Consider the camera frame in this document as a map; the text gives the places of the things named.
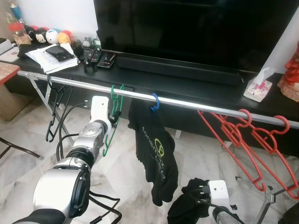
black tv screen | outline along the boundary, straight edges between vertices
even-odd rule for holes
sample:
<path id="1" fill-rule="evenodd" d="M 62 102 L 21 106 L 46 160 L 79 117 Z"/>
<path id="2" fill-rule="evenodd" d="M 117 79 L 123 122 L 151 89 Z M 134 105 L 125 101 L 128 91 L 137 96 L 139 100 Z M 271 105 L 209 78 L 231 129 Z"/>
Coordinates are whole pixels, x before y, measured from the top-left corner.
<path id="1" fill-rule="evenodd" d="M 94 0 L 102 48 L 260 71 L 298 0 Z"/>

blue hanger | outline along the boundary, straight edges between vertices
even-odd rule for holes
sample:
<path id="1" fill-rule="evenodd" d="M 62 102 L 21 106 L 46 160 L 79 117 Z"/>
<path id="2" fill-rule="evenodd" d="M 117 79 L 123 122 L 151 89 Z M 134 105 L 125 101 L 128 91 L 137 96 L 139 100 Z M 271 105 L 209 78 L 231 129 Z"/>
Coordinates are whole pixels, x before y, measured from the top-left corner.
<path id="1" fill-rule="evenodd" d="M 152 106 L 151 107 L 151 111 L 155 112 L 155 110 L 158 110 L 160 108 L 160 100 L 158 98 L 158 96 L 153 93 L 152 96 L 154 96 L 156 98 L 156 101 L 157 101 L 157 106 Z"/>

silver robot arm segment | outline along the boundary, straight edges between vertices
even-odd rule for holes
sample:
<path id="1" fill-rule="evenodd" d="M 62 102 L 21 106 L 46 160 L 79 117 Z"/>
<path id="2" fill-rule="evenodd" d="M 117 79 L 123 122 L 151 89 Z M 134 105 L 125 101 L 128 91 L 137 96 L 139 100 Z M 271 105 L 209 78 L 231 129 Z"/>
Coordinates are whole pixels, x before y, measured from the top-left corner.
<path id="1" fill-rule="evenodd" d="M 107 97 L 94 96 L 91 120 L 66 158 L 42 175 L 33 196 L 33 212 L 13 224 L 69 224 L 88 207 L 91 168 L 111 131 Z"/>

yellow logo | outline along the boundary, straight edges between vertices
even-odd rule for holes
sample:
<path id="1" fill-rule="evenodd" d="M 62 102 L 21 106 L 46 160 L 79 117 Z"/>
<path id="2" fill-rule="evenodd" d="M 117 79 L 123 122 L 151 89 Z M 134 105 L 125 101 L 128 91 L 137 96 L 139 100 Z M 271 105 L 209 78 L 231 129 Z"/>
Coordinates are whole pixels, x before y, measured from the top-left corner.
<path id="1" fill-rule="evenodd" d="M 158 150 L 160 156 L 164 156 L 164 149 L 163 149 L 163 146 L 161 144 L 161 142 L 159 141 L 159 139 L 155 139 L 155 145 L 156 145 L 156 149 Z"/>

wooden table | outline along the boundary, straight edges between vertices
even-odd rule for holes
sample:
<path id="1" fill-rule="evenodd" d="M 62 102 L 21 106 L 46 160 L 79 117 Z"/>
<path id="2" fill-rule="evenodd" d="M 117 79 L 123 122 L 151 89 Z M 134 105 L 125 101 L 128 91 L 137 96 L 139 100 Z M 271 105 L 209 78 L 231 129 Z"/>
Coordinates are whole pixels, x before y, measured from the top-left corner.
<path id="1" fill-rule="evenodd" d="M 32 98 L 11 93 L 4 83 L 15 76 L 20 67 L 0 62 L 0 118 L 10 121 L 14 118 Z"/>

